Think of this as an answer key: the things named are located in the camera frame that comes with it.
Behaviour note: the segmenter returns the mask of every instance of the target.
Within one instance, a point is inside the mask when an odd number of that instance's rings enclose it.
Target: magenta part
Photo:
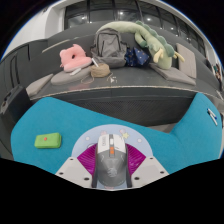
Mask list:
[[[92,176],[95,172],[95,166],[96,166],[96,158],[95,158],[96,146],[97,144],[90,146],[88,149],[86,149],[86,151],[84,151],[77,157],[79,162],[85,167],[85,169]]]
[[[128,144],[126,145],[128,149],[128,170],[130,175],[132,175],[145,160],[146,156],[135,147]]]

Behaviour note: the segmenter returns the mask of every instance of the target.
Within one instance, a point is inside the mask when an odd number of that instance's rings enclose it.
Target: navy bag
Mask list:
[[[137,48],[127,48],[125,54],[126,66],[129,67],[142,67],[147,66],[150,62],[151,55],[149,56],[143,50],[138,50]]]

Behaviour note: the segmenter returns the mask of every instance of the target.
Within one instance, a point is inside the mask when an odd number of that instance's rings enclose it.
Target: cabinet door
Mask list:
[[[4,77],[4,67],[5,61],[0,64],[0,105],[2,104],[2,101],[7,93]]]
[[[42,54],[42,51],[46,48],[48,48],[47,40],[37,40],[29,43],[30,60],[33,60],[37,55]]]
[[[4,147],[2,142],[0,141],[0,158],[13,160],[13,156],[9,151]]]
[[[6,129],[4,123],[2,122],[2,118],[0,117],[0,142],[10,153],[12,153],[10,136],[10,131]]]
[[[26,67],[29,63],[28,46],[26,45],[12,52],[10,55],[8,55],[5,58],[5,84],[6,84],[7,91],[10,91],[13,88],[11,77],[10,77],[10,62],[13,59],[13,56],[15,55],[15,53],[17,53],[17,70],[18,70],[18,76],[19,76],[21,85],[23,85],[22,80],[24,79],[24,76],[27,75],[27,73],[26,74],[21,73],[21,70],[23,69],[23,67]],[[14,85],[16,86],[17,79],[16,79],[15,58],[12,60],[11,69],[12,69],[13,82],[14,82]]]

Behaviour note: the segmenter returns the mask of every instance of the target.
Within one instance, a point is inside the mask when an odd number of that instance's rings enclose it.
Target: fabric item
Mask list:
[[[171,67],[170,69],[163,70],[160,69],[156,64],[150,63],[149,66],[158,72],[164,79],[168,81],[181,82],[190,85],[196,85],[196,81],[187,75],[185,75],[180,70]]]
[[[96,67],[96,65],[91,66],[90,69],[91,69],[92,77],[101,78],[101,77],[105,77],[110,74],[110,68],[107,64],[99,63],[98,66],[99,67]]]
[[[61,71],[51,79],[51,84],[57,86],[75,82],[85,77],[89,77],[90,74],[91,74],[90,66],[82,68],[82,70],[75,75],[70,75],[70,73]]]
[[[40,90],[47,84],[47,82],[53,77],[53,74],[47,75],[41,79],[32,82],[27,88],[27,94],[29,97],[35,96]]]
[[[88,82],[84,82],[85,78],[83,78],[81,80],[81,83],[89,84],[89,83],[92,83],[94,81],[95,77],[96,78],[103,78],[103,77],[105,77],[105,76],[107,76],[109,74],[113,75],[113,73],[110,72],[110,68],[109,68],[109,66],[107,64],[99,63],[98,66],[99,67],[97,67],[96,65],[92,65],[90,67],[92,80],[88,81]]]
[[[137,48],[127,48],[125,54],[126,66],[130,67],[142,67],[148,65],[151,57],[146,54],[143,50],[138,50]]]
[[[133,33],[136,42],[141,48],[147,47],[149,49],[154,63],[157,63],[161,69],[169,69],[171,67],[172,57],[178,57],[181,61],[184,61],[183,57],[174,51],[174,48],[166,42],[164,37],[159,36],[155,30],[141,21],[136,21],[136,23],[126,21],[110,22],[102,26],[98,32],[106,28],[111,28],[121,33]]]
[[[185,59],[185,62],[183,63],[178,58],[179,70],[184,74],[186,74],[187,76],[196,79],[197,70],[196,70],[195,54],[181,44],[177,43],[176,45],[178,53],[180,53]]]
[[[214,70],[213,66],[212,66],[212,73],[215,75],[215,70]]]
[[[218,72],[218,69],[217,69],[217,67],[215,65],[213,66],[213,68],[215,70],[215,73]]]
[[[127,44],[121,40],[121,35],[114,29],[104,29],[95,35],[91,52],[96,63],[107,64],[110,68],[124,67]]]
[[[90,57],[86,57],[84,50],[78,45],[60,52],[61,66],[65,72],[72,72],[78,68],[85,68],[92,63]]]
[[[61,146],[61,135],[59,133],[38,135],[34,146],[38,149],[59,148]]]
[[[216,63],[216,67],[218,69],[219,74],[221,74],[220,67],[219,67],[219,65],[217,63]]]
[[[217,126],[207,113],[207,108],[217,116]],[[219,158],[222,141],[220,114],[206,96],[197,93],[184,117],[169,134],[45,97],[23,115],[12,131],[14,160],[55,174],[71,156],[74,144],[80,136],[105,124],[124,125],[141,133],[149,142],[153,156],[169,174],[193,164]],[[60,149],[35,148],[34,140],[37,135],[55,132],[60,133],[63,138]]]

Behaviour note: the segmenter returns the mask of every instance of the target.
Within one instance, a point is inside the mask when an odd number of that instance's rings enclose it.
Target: metal plate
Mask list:
[[[168,172],[154,156],[147,157],[132,174],[132,186],[134,188],[143,187],[167,175],[169,175]]]
[[[69,157],[55,174],[84,188],[91,188],[92,175],[77,158]]]

